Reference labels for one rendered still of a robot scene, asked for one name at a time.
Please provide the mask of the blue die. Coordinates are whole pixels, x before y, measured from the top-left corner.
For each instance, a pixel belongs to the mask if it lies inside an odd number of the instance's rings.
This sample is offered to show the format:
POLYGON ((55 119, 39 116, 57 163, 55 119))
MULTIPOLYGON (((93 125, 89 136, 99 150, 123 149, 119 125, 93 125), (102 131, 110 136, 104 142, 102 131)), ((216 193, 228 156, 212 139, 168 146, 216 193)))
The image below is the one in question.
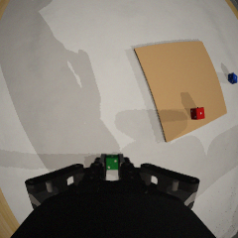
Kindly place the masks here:
POLYGON ((231 84, 237 83, 237 75, 234 72, 228 74, 228 81, 231 84))

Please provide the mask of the tan flat mat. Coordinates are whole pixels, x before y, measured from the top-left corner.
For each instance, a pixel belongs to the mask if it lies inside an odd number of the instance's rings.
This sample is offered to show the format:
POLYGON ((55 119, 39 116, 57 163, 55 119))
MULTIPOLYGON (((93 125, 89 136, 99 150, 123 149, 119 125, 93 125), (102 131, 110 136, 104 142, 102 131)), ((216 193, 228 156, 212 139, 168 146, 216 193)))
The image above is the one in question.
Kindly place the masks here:
POLYGON ((152 94, 166 143, 227 113, 222 89, 203 42, 134 49, 152 94), (204 119, 191 120, 191 108, 204 119))

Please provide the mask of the red die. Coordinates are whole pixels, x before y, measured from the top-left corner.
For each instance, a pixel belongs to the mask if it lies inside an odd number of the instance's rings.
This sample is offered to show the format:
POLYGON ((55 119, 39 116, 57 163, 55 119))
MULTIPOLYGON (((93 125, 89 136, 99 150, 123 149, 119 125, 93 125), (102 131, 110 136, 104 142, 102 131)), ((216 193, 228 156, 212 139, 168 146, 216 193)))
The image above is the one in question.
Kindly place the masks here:
POLYGON ((204 119, 204 108, 191 108, 190 109, 191 120, 204 119))

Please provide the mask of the green die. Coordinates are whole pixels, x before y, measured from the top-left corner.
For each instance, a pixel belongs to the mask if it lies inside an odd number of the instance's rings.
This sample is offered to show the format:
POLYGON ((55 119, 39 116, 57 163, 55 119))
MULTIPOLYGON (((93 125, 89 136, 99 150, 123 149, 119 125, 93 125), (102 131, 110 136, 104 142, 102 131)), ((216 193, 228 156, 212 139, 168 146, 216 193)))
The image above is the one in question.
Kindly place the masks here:
POLYGON ((106 170, 118 170, 118 155, 106 155, 106 170))

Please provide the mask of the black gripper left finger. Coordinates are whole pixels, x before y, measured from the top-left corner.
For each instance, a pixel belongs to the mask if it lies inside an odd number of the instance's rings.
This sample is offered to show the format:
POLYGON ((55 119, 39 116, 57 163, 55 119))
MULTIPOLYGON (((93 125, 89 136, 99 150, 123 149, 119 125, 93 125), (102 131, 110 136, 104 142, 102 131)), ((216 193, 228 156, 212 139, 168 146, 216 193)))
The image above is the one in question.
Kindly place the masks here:
POLYGON ((106 154, 96 158, 90 168, 82 164, 74 164, 63 169, 47 173, 25 181, 27 192, 33 209, 46 198, 64 192, 75 186, 76 193, 100 191, 102 174, 106 180, 106 154), (96 163, 95 163, 96 162, 96 163), (73 183, 67 185, 67 179, 73 177, 73 183))

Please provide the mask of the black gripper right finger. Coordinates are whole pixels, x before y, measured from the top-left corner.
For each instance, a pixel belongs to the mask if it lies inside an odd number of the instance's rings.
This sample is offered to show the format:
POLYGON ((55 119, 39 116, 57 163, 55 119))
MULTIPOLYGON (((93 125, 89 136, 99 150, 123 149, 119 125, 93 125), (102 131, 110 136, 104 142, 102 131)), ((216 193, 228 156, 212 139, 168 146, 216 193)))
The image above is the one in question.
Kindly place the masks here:
POLYGON ((152 164, 134 167, 129 158, 118 154, 118 177, 123 180, 124 191, 147 193, 147 185, 180 198, 192 209, 200 180, 152 164), (157 184, 151 182, 156 177, 157 184))

